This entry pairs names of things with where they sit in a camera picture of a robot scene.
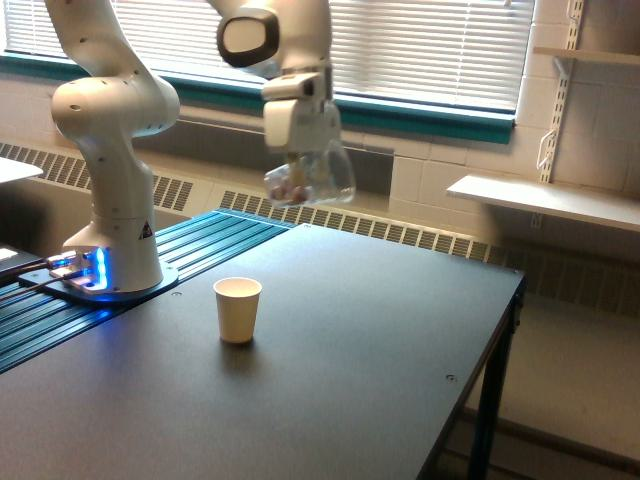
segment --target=warning label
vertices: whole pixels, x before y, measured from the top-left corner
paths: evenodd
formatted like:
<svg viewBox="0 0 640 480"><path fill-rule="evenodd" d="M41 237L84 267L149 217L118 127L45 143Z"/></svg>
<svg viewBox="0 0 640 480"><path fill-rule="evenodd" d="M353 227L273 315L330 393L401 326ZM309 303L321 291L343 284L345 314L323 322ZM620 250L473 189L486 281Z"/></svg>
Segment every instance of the warning label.
<svg viewBox="0 0 640 480"><path fill-rule="evenodd" d="M145 238L149 237L153 237L153 230L151 230L149 222L144 222L144 227L142 227L142 231L140 232L138 240L144 240Z"/></svg>

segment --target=blue led light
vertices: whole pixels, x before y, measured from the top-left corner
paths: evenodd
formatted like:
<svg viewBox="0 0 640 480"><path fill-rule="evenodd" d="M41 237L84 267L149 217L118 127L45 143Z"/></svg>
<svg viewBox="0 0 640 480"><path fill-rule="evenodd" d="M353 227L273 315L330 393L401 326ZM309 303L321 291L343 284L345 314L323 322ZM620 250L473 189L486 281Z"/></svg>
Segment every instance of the blue led light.
<svg viewBox="0 0 640 480"><path fill-rule="evenodd" d="M96 270L98 277L96 285L100 289L107 288L107 259L101 248L96 249Z"/></svg>

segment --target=cable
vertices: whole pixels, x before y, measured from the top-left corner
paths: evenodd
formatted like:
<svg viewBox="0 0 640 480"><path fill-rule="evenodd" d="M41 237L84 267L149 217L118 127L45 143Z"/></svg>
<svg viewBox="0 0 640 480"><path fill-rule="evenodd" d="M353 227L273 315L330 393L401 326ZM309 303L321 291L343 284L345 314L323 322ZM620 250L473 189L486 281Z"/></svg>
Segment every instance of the cable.
<svg viewBox="0 0 640 480"><path fill-rule="evenodd" d="M4 282L8 278L17 277L18 275L22 275L24 273L33 272L34 270L40 270L41 268L46 268L47 262L42 260L38 263L32 263L30 265L25 265L23 267L14 268L11 270L7 270L0 275L0 282Z"/></svg>
<svg viewBox="0 0 640 480"><path fill-rule="evenodd" d="M61 280L69 280L72 278L82 277L84 275L86 275L86 272L84 270L78 270L77 272L67 273L66 275L62 275L61 277L52 278L50 280L47 280L46 282L38 283L37 285L33 285L23 290L10 293L9 295L5 295L4 297L0 297L0 303L3 303L7 300L11 300L12 298L20 297L30 292L35 292L41 289L42 287L45 287L55 282L59 282Z"/></svg>

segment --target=table leg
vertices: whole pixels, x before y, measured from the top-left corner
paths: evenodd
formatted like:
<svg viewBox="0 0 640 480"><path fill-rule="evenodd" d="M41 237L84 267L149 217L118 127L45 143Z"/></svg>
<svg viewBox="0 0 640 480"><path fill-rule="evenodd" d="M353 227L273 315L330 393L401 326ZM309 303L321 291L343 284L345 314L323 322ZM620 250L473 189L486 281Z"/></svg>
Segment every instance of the table leg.
<svg viewBox="0 0 640 480"><path fill-rule="evenodd" d="M515 332L520 307L521 296L516 295L508 313L509 325L502 332L498 344L487 360L476 419L475 438L469 460L467 477L471 480L484 480L487 476L502 387L507 373L511 337Z"/></svg>

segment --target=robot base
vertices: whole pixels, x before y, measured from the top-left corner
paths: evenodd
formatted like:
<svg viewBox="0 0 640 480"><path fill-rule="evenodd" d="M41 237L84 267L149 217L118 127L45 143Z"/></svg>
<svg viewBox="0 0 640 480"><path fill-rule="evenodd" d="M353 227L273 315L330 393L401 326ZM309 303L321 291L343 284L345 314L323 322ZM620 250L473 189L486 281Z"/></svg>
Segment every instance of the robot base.
<svg viewBox="0 0 640 480"><path fill-rule="evenodd" d="M160 262L162 268L162 281L151 288L140 290L137 292L120 292L120 293L104 293L92 295L83 292L80 289L73 288L68 284L60 281L50 285L45 285L40 290L54 297L64 298L72 302L89 303L93 305L113 306L113 305L131 305L142 303L152 297L160 295L162 292L169 290L178 283L178 269L172 267L166 262ZM21 285L30 287L51 280L49 270L43 268L34 272L25 273L18 277Z"/></svg>

